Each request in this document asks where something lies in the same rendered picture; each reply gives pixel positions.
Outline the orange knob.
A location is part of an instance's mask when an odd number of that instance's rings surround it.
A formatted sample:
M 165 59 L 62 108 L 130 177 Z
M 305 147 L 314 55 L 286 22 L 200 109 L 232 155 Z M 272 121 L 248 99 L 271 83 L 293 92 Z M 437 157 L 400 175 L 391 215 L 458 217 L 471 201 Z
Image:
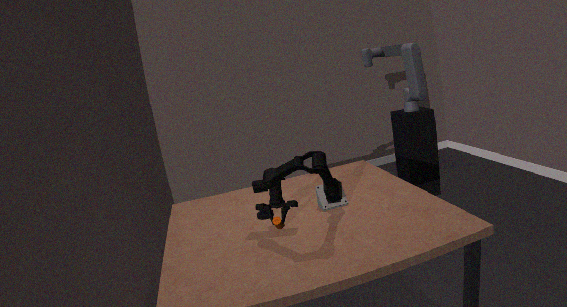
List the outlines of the orange knob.
M 285 226 L 284 224 L 282 224 L 282 220 L 278 216 L 274 217 L 272 222 L 277 229 L 283 229 L 283 227 Z

